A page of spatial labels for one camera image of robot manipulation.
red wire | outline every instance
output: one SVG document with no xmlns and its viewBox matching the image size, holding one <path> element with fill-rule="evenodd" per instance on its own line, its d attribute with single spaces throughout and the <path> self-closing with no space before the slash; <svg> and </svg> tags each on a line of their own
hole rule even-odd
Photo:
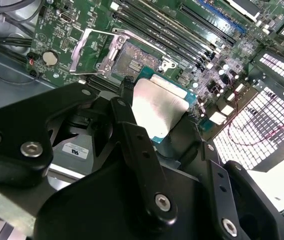
<svg viewBox="0 0 284 240">
<path fill-rule="evenodd" d="M 227 129 L 227 136 L 229 137 L 229 139 L 236 145 L 240 145 L 240 146 L 247 146 L 247 147 L 251 147 L 251 146 L 254 146 L 256 144 L 259 144 L 265 140 L 268 140 L 270 139 L 271 137 L 273 137 L 275 134 L 277 134 L 280 130 L 284 129 L 284 125 L 282 126 L 277 126 L 277 129 L 276 130 L 273 130 L 272 132 L 270 132 L 269 134 L 267 134 L 263 139 L 257 141 L 257 142 L 254 142 L 254 143 L 239 143 L 239 142 L 236 142 L 234 141 L 234 139 L 232 138 L 231 134 L 230 134 L 230 128 L 231 128 L 231 125 L 233 123 L 233 120 L 238 116 L 238 103 L 237 103 L 237 95 L 236 95 L 236 92 L 234 92 L 235 94 L 235 103 L 236 103 L 236 115 L 234 116 L 234 118 L 231 120 L 230 124 L 228 125 L 228 129 Z"/>
</svg>

ram slot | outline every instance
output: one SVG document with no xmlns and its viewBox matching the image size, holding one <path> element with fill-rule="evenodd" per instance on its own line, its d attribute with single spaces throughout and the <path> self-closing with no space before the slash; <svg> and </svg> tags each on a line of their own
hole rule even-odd
<svg viewBox="0 0 284 240">
<path fill-rule="evenodd" d="M 165 40 L 165 38 L 161 36 L 160 34 L 154 36 L 154 33 L 147 30 L 148 27 L 145 26 L 143 23 L 141 23 L 139 20 L 135 19 L 134 22 L 132 22 L 129 16 L 127 16 L 124 12 L 119 12 L 117 14 L 117 19 L 125 23 L 126 25 L 128 25 L 133 31 L 137 33 L 141 32 L 142 34 L 147 36 L 150 39 L 150 41 L 153 42 L 153 44 L 156 44 L 156 45 L 160 44 L 163 47 L 170 50 L 175 55 L 179 56 L 181 59 L 185 59 L 192 64 L 195 64 L 195 65 L 200 64 L 202 66 L 203 59 L 201 57 L 196 57 L 196 56 L 190 55 L 188 52 L 181 51 L 180 49 L 178 49 L 176 45 L 171 43 L 168 39 Z"/>
<path fill-rule="evenodd" d="M 147 9 L 141 7 L 136 2 L 143 5 Z M 138 9 L 138 12 L 144 11 L 149 14 L 152 14 L 157 22 L 161 22 L 165 26 L 169 26 L 172 30 L 175 31 L 175 33 L 179 32 L 179 35 L 184 36 L 185 39 L 192 39 L 193 41 L 200 43 L 204 49 L 210 52 L 215 51 L 215 46 L 208 40 L 194 32 L 190 32 L 187 28 L 185 28 L 185 26 L 181 25 L 181 23 L 167 17 L 165 14 L 161 13 L 160 10 L 153 8 L 149 3 L 146 3 L 144 0 L 122 0 L 122 3 L 123 7 L 124 5 L 128 7 L 134 6 L 136 9 Z"/>
<path fill-rule="evenodd" d="M 216 26 L 208 22 L 205 18 L 195 13 L 193 10 L 185 6 L 184 4 L 181 5 L 180 11 L 187 15 L 189 18 L 191 18 L 194 22 L 203 25 L 208 30 L 210 30 L 212 33 L 217 35 L 222 40 L 226 41 L 227 44 L 229 44 L 231 47 L 236 44 L 236 40 L 227 35 L 226 33 L 222 32 L 220 29 L 218 29 Z"/>
<path fill-rule="evenodd" d="M 156 26 L 160 28 L 164 34 L 171 35 L 177 41 L 185 44 L 191 49 L 197 49 L 197 51 L 200 51 L 202 54 L 204 54 L 207 57 L 210 57 L 210 55 L 212 54 L 213 51 L 209 52 L 196 40 L 194 41 L 190 40 L 189 38 L 187 38 L 185 33 L 179 32 L 177 29 L 175 29 L 174 27 L 172 27 L 171 25 L 163 21 L 162 18 L 158 18 L 157 16 L 152 15 L 150 11 L 146 11 L 145 9 L 136 5 L 135 3 L 126 1 L 125 4 L 122 5 L 122 7 L 126 8 L 126 9 L 123 9 L 125 12 L 131 11 L 133 13 L 143 14 L 144 19 L 148 21 L 150 24 L 155 23 Z"/>
<path fill-rule="evenodd" d="M 129 18 L 135 19 L 137 21 L 140 21 L 141 23 L 144 24 L 144 26 L 147 26 L 147 29 L 152 33 L 153 35 L 157 36 L 158 38 L 162 38 L 164 41 L 168 40 L 170 43 L 183 53 L 187 53 L 189 56 L 196 55 L 198 58 L 202 60 L 207 60 L 207 56 L 204 55 L 203 53 L 199 52 L 196 49 L 192 49 L 191 46 L 189 45 L 183 45 L 183 43 L 179 42 L 177 39 L 174 38 L 174 36 L 164 32 L 161 28 L 158 28 L 156 23 L 154 22 L 153 24 L 145 18 L 143 18 L 142 13 L 139 13 L 136 15 L 134 12 L 125 12 L 123 11 Z"/>
</svg>

power cable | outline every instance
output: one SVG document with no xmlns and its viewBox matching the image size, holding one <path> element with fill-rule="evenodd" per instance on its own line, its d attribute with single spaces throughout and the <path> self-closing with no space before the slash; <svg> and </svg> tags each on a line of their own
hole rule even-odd
<svg viewBox="0 0 284 240">
<path fill-rule="evenodd" d="M 6 13 L 6 12 L 13 12 L 19 9 L 22 9 L 24 7 L 27 7 L 28 5 L 35 2 L 35 0 L 21 0 L 17 3 L 7 5 L 7 6 L 0 6 L 0 13 Z"/>
</svg>

black mounting arm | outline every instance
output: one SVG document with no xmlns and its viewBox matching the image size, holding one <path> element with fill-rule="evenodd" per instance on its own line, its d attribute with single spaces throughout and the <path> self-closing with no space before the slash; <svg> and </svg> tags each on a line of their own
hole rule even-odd
<svg viewBox="0 0 284 240">
<path fill-rule="evenodd" d="M 233 197 L 240 191 L 270 220 L 259 222 L 258 237 L 284 239 L 284 221 L 266 196 L 237 163 L 222 168 L 199 132 L 189 133 L 199 146 L 192 162 L 198 179 L 161 167 L 146 130 L 136 125 L 132 92 L 127 82 L 121 97 L 96 96 L 74 83 L 0 109 L 0 192 L 7 198 L 40 194 L 58 144 L 79 134 L 93 139 L 93 173 L 41 200 L 27 232 L 32 239 L 258 239 L 241 223 Z M 23 204 L 19 199 L 17 212 Z"/>
</svg>

black ram slot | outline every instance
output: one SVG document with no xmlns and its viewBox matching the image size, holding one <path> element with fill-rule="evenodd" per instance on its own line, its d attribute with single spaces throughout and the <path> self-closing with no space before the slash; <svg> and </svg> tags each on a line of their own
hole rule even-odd
<svg viewBox="0 0 284 240">
<path fill-rule="evenodd" d="M 118 87 L 115 85 L 112 85 L 111 83 L 106 82 L 104 79 L 97 76 L 89 76 L 86 81 L 89 86 L 98 91 L 109 91 L 116 93 L 118 89 Z"/>
<path fill-rule="evenodd" d="M 200 64 L 202 66 L 202 61 L 201 60 L 195 60 L 191 57 L 189 57 L 188 55 L 186 55 L 186 53 L 181 52 L 180 50 L 173 48 L 170 44 L 168 44 L 167 42 L 163 41 L 162 39 L 156 38 L 154 35 L 152 35 L 149 31 L 147 31 L 145 28 L 141 27 L 143 26 L 142 23 L 138 23 L 138 21 L 132 23 L 127 16 L 122 14 L 118 14 L 117 18 L 122 21 L 123 23 L 125 23 L 126 25 L 130 26 L 132 29 L 134 29 L 137 32 L 141 32 L 144 35 L 148 36 L 153 42 L 161 44 L 162 46 L 166 47 L 167 49 L 169 49 L 171 52 L 175 53 L 176 55 L 180 56 L 182 59 L 185 59 L 187 61 L 189 61 L 192 64 L 198 65 Z"/>
<path fill-rule="evenodd" d="M 206 19 L 204 19 L 202 16 L 195 13 L 193 10 L 188 8 L 185 5 L 181 5 L 180 11 L 190 17 L 193 21 L 196 23 L 205 26 L 208 30 L 210 30 L 212 33 L 217 35 L 222 40 L 226 41 L 231 46 L 234 46 L 236 44 L 236 40 L 230 37 L 229 35 L 222 32 L 220 29 L 218 29 L 216 26 L 208 22 Z"/>
<path fill-rule="evenodd" d="M 169 24 L 167 24 L 163 19 L 158 18 L 156 15 L 153 16 L 152 12 L 150 11 L 146 11 L 145 9 L 143 9 L 142 7 L 134 4 L 131 1 L 125 1 L 125 4 L 122 5 L 123 8 L 126 8 L 132 12 L 136 12 L 136 13 L 143 13 L 144 15 L 146 15 L 149 19 L 151 19 L 152 21 L 154 21 L 155 23 L 161 25 L 161 27 L 163 28 L 164 31 L 169 31 L 171 34 L 175 35 L 176 38 L 180 38 L 186 42 L 188 42 L 191 46 L 193 46 L 194 48 L 198 49 L 199 51 L 201 51 L 202 53 L 206 54 L 208 57 L 209 55 L 214 51 L 215 46 L 212 45 L 212 43 L 210 43 L 209 41 L 207 41 L 206 39 L 203 39 L 202 41 L 206 42 L 206 46 L 211 48 L 212 52 L 208 52 L 207 49 L 205 49 L 202 44 L 203 43 L 198 43 L 195 40 L 190 40 L 190 38 L 187 37 L 187 34 L 185 34 L 184 32 L 179 31 L 177 28 L 173 28 L 172 26 L 170 26 Z"/>
<path fill-rule="evenodd" d="M 154 22 L 157 23 L 157 26 L 160 26 L 162 29 L 162 31 L 164 33 L 169 33 L 172 36 L 174 36 L 176 39 L 178 39 L 180 42 L 182 43 L 188 43 L 190 46 L 192 46 L 195 49 L 198 49 L 199 51 L 201 51 L 203 54 L 205 54 L 206 56 L 210 56 L 211 53 L 208 52 L 208 50 L 206 50 L 203 46 L 201 46 L 200 43 L 196 42 L 196 41 L 191 41 L 189 38 L 187 38 L 187 36 L 182 33 L 179 33 L 177 31 L 177 29 L 172 28 L 170 25 L 168 25 L 166 22 L 164 22 L 162 19 L 153 16 L 150 12 L 146 11 L 145 9 L 139 7 L 138 5 L 134 4 L 133 2 L 125 2 L 126 5 L 124 5 L 123 7 L 129 11 L 132 11 L 134 13 L 139 13 L 139 14 L 144 14 L 149 20 L 150 22 Z M 208 47 L 214 47 L 211 45 L 210 42 L 208 42 L 207 44 Z"/>
<path fill-rule="evenodd" d="M 135 20 L 140 21 L 141 23 L 143 23 L 145 26 L 148 27 L 147 29 L 149 29 L 149 31 L 151 33 L 153 33 L 154 35 L 156 35 L 158 38 L 166 38 L 166 39 L 168 39 L 172 44 L 175 44 L 173 47 L 179 49 L 183 53 L 186 53 L 189 56 L 196 56 L 197 59 L 199 59 L 199 60 L 203 60 L 204 61 L 204 60 L 207 59 L 203 55 L 201 55 L 200 52 L 198 52 L 198 51 L 190 51 L 189 46 L 184 46 L 179 41 L 174 39 L 171 35 L 169 35 L 168 33 L 164 32 L 164 31 L 162 31 L 162 29 L 158 29 L 154 25 L 149 23 L 148 21 L 145 21 L 144 18 L 142 16 L 140 16 L 141 13 L 139 13 L 138 16 L 136 16 L 136 14 L 133 13 L 133 12 L 125 12 L 125 14 L 127 16 L 129 16 L 129 18 L 135 19 Z"/>
</svg>

